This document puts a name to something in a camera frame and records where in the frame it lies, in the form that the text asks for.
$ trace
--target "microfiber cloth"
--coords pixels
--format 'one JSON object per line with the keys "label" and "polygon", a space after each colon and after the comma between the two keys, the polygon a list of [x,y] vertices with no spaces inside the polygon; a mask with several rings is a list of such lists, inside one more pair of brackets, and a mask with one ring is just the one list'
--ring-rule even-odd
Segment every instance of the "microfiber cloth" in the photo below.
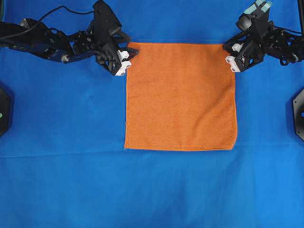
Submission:
{"label": "microfiber cloth", "polygon": [[230,150],[237,134],[235,75],[221,45],[130,43],[126,149]]}

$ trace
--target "cable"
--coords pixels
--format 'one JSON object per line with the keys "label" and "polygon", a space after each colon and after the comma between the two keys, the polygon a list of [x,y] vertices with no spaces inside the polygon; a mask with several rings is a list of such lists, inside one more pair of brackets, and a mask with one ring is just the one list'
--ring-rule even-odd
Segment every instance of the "cable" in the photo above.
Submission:
{"label": "cable", "polygon": [[293,31],[293,30],[290,30],[290,29],[287,29],[287,28],[278,27],[278,26],[274,26],[274,27],[277,28],[277,29],[283,29],[283,30],[286,30],[286,31],[289,31],[289,32],[293,32],[293,33],[304,35],[304,33],[302,33],[302,32],[297,32],[297,31]]}
{"label": "cable", "polygon": [[38,26],[38,24],[39,24],[44,18],[46,18],[48,15],[52,14],[53,12],[55,12],[55,11],[61,9],[61,8],[65,8],[67,11],[69,11],[69,12],[71,12],[71,13],[74,13],[74,14],[79,14],[79,15],[87,15],[87,14],[94,13],[94,11],[90,11],[90,12],[86,12],[86,13],[76,12],[76,11],[73,11],[73,10],[69,9],[69,8],[66,7],[66,6],[59,6],[59,7],[55,8],[55,9],[52,9],[50,12],[48,12],[48,13],[45,14],[44,16],[42,16],[42,17],[39,19],[39,21],[38,21],[33,27],[31,27],[31,28],[29,28],[29,29],[27,29],[27,30],[25,30],[25,31],[23,31],[23,32],[14,34],[14,35],[9,35],[9,36],[6,36],[6,37],[0,37],[0,40],[1,40],[1,39],[12,38],[12,37],[18,37],[18,36],[21,36],[21,35],[24,35],[24,34],[30,32],[31,30],[33,30],[34,28],[36,28],[36,27]]}

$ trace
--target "teal tape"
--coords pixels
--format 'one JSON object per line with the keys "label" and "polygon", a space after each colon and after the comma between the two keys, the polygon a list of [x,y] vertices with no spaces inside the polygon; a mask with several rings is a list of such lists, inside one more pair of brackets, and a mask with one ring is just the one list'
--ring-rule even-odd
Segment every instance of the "teal tape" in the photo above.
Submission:
{"label": "teal tape", "polygon": [[260,6],[265,0],[256,0],[256,5]]}
{"label": "teal tape", "polygon": [[247,10],[245,10],[245,14],[251,14],[252,12],[254,12],[257,9],[257,7],[255,5],[250,6]]}
{"label": "teal tape", "polygon": [[267,10],[269,10],[269,8],[271,7],[271,5],[272,5],[272,2],[268,1],[268,2],[262,7],[261,10],[262,10],[264,13],[266,13]]}

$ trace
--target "blue table surface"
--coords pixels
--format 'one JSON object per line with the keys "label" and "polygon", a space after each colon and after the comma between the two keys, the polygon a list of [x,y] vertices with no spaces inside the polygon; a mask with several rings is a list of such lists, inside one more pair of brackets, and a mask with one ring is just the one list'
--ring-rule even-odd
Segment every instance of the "blue table surface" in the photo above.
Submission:
{"label": "blue table surface", "polygon": [[[7,0],[4,21],[39,19],[63,4],[89,11],[94,2]],[[252,0],[106,2],[133,41],[223,43]],[[271,20],[299,30],[297,2],[273,2]],[[44,22],[72,34],[92,18],[62,9]],[[304,227],[304,142],[291,104],[303,71],[266,57],[236,75],[232,151],[133,151],[123,149],[125,77],[94,58],[64,65],[1,49],[0,81],[15,104],[0,138],[0,227]]]}

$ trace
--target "towel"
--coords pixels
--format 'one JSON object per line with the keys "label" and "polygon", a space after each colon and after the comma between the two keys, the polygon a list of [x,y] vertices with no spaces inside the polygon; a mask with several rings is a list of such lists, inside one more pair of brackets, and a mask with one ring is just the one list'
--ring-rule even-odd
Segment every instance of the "towel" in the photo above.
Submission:
{"label": "towel", "polygon": [[221,45],[130,43],[126,149],[231,150],[238,127],[235,74]]}

